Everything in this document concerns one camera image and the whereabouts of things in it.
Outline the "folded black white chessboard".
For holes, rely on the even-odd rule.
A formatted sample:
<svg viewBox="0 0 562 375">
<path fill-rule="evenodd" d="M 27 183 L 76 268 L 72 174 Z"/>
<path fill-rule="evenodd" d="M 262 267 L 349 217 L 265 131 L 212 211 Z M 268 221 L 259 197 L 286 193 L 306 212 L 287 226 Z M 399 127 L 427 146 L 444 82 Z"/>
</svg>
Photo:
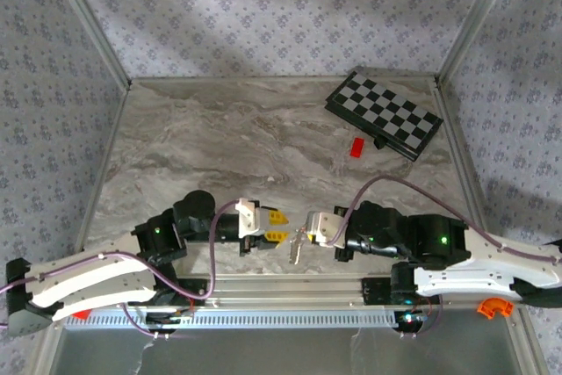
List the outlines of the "folded black white chessboard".
<svg viewBox="0 0 562 375">
<path fill-rule="evenodd" d="M 433 112 L 356 71 L 326 98 L 325 109 L 414 162 L 443 120 Z"/>
</svg>

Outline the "aluminium frame post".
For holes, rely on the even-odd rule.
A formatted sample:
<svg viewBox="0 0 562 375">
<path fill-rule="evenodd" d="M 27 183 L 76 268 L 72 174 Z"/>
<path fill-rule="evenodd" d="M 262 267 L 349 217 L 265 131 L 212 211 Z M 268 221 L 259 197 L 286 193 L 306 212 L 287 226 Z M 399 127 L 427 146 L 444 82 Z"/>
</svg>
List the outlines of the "aluminium frame post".
<svg viewBox="0 0 562 375">
<path fill-rule="evenodd" d="M 101 55 L 101 58 L 112 74 L 113 79 L 122 89 L 128 90 L 131 80 L 122 67 L 119 57 L 112 48 L 111 43 L 105 36 L 103 28 L 98 22 L 88 1 L 68 0 L 68 2 L 80 20 L 84 31 L 88 34 L 94 47 Z"/>
<path fill-rule="evenodd" d="M 474 0 L 436 76 L 439 89 L 443 90 L 458 71 L 495 2 L 496 0 Z"/>
</svg>

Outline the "small circuit board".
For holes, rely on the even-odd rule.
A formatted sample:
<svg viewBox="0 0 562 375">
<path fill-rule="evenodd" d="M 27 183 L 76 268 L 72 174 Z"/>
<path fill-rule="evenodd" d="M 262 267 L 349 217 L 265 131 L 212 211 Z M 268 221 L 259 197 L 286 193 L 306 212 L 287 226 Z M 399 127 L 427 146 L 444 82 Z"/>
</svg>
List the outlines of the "small circuit board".
<svg viewBox="0 0 562 375">
<path fill-rule="evenodd" d="M 147 325 L 177 325 L 182 321 L 190 320 L 193 317 L 193 312 L 189 310 L 180 310 L 171 313 L 157 312 L 147 313 L 145 323 Z"/>
<path fill-rule="evenodd" d="M 395 320 L 399 324 L 423 324 L 428 319 L 428 316 L 422 311 L 396 311 Z"/>
</svg>

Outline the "aluminium front rail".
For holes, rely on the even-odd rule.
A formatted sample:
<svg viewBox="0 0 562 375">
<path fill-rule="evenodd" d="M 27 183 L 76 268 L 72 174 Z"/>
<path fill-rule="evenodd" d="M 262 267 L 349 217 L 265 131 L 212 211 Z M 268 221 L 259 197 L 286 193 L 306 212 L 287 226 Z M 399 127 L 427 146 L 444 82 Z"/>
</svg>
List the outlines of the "aluminium front rail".
<svg viewBox="0 0 562 375">
<path fill-rule="evenodd" d="M 219 274 L 213 294 L 196 311 L 359 310 L 368 273 Z"/>
</svg>

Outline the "aluminium side rail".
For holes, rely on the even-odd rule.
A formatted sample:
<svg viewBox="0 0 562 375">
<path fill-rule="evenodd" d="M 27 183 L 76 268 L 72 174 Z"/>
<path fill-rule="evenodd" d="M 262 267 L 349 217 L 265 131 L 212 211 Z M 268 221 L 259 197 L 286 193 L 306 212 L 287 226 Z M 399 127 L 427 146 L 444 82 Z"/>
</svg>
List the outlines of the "aluminium side rail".
<svg viewBox="0 0 562 375">
<path fill-rule="evenodd" d="M 121 93 L 119 105 L 117 107 L 117 111 L 115 113 L 115 116 L 114 116 L 114 119 L 113 119 L 113 122 L 112 122 L 111 131 L 109 132 L 109 138 L 108 138 L 108 140 L 105 144 L 105 147 L 104 147 L 104 154 L 102 156 L 100 168 L 97 172 L 96 181 L 95 181 L 94 186 L 93 186 L 93 192 L 90 195 L 90 199 L 89 199 L 88 205 L 87 205 L 86 210 L 85 210 L 83 222 L 82 222 L 82 225 L 80 226 L 78 236 L 77 236 L 77 239 L 76 239 L 76 244 L 75 244 L 74 249 L 73 249 L 74 253 L 81 252 L 83 250 L 85 242 L 87 241 L 88 233 L 90 231 L 90 225 L 91 225 L 91 222 L 92 222 L 93 217 L 95 215 L 95 211 L 96 211 L 96 208 L 97 208 L 97 202 L 99 200 L 101 191 L 103 189 L 104 181 L 105 181 L 105 178 L 106 178 L 106 175 L 107 175 L 109 162 L 110 162 L 111 155 L 112 155 L 113 146 L 114 146 L 115 139 L 116 139 L 116 136 L 117 136 L 117 132 L 118 132 L 118 129 L 119 129 L 119 123 L 120 123 L 122 115 L 123 115 L 123 111 L 124 111 L 124 107 L 126 105 L 126 100 L 127 100 L 129 91 L 130 91 L 130 87 L 126 86 Z"/>
<path fill-rule="evenodd" d="M 469 153 L 465 151 L 465 137 L 460 125 L 455 120 L 453 109 L 449 106 L 448 98 L 443 94 L 437 80 L 433 81 L 432 89 L 436 106 L 443 119 L 447 141 L 450 146 L 458 180 L 465 198 L 469 216 L 483 229 L 488 229 L 484 210 L 484 195 L 478 181 L 474 177 L 474 166 Z"/>
</svg>

